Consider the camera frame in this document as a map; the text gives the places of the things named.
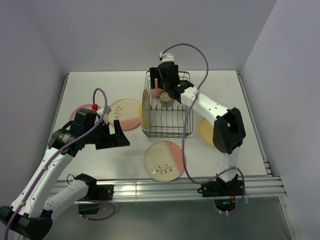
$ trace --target leaf pattern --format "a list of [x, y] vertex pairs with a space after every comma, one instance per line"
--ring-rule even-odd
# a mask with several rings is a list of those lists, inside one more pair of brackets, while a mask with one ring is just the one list
[[122, 110], [122, 107], [121, 108], [119, 106], [116, 107], [116, 109], [114, 110], [115, 119], [119, 119], [120, 116], [122, 116], [121, 110]]
[[168, 164], [166, 164], [164, 167], [161, 167], [161, 166], [158, 166], [159, 169], [156, 169], [156, 173], [160, 173], [160, 174], [163, 174], [163, 173], [168, 173], [168, 172], [172, 172], [172, 168], [174, 167], [173, 166], [169, 166]]

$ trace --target robotic arm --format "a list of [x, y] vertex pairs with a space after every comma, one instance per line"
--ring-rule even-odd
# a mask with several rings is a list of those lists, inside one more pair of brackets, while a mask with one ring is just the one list
[[[202, 93], [188, 80], [179, 77], [178, 65], [172, 53], [162, 52], [159, 55], [161, 63], [158, 67], [150, 68], [150, 85], [155, 88], [155, 79], [158, 87], [165, 89], [172, 99], [190, 107], [198, 94], [198, 99], [193, 105], [193, 110], [205, 117], [214, 127], [212, 140], [214, 146], [223, 154], [226, 168], [236, 167], [239, 147], [243, 144], [246, 131], [240, 111], [234, 107], [228, 109], [218, 104]], [[232, 181], [237, 174], [236, 170], [224, 173], [220, 178], [224, 182]]]
[[[15, 215], [10, 229], [31, 240], [42, 240], [51, 229], [53, 221], [70, 205], [79, 199], [93, 199], [97, 180], [83, 173], [78, 175], [64, 190], [52, 198], [47, 199], [47, 197], [63, 170], [85, 145], [95, 144], [97, 150], [130, 145], [121, 129], [119, 120], [114, 121], [115, 134], [110, 134], [107, 118], [105, 115], [101, 115], [102, 112], [102, 108], [97, 111], [81, 108], [76, 112], [74, 121], [68, 122], [52, 134], [43, 160], [30, 182], [11, 206], [0, 207], [1, 222], [7, 225], [14, 212], [22, 205], [20, 211]], [[94, 131], [66, 148], [48, 167], [45, 166], [58, 149], [91, 129], [97, 116], [103, 118], [103, 121]], [[43, 169], [45, 173], [33, 188], [28, 200], [23, 202], [26, 192], [32, 187], [33, 182]]]

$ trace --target plate with leaf design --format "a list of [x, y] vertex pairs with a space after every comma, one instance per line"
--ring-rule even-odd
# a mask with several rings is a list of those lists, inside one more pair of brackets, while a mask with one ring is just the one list
[[133, 99], [120, 99], [111, 106], [108, 121], [113, 126], [114, 120], [119, 120], [123, 131], [131, 130], [141, 124], [140, 104]]
[[171, 141], [152, 144], [144, 154], [144, 168], [155, 180], [168, 182], [184, 172], [181, 148]]

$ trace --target metal wire rack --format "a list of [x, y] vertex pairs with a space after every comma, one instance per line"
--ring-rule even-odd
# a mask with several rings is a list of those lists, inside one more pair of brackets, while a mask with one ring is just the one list
[[[186, 71], [179, 71], [181, 80], [190, 79], [190, 74]], [[146, 72], [144, 88], [150, 92], [150, 72]], [[173, 100], [171, 106], [162, 106], [158, 97], [150, 95], [150, 129], [142, 127], [143, 133], [148, 138], [186, 138], [194, 130], [194, 113], [191, 111], [188, 119], [185, 134], [183, 136], [184, 121], [189, 107]]]

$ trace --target pink cup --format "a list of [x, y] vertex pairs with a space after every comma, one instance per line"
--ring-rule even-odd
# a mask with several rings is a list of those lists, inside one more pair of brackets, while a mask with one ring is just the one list
[[165, 92], [164, 89], [158, 88], [158, 78], [154, 80], [155, 88], [150, 89], [150, 94], [156, 98], [160, 98], [160, 95]]

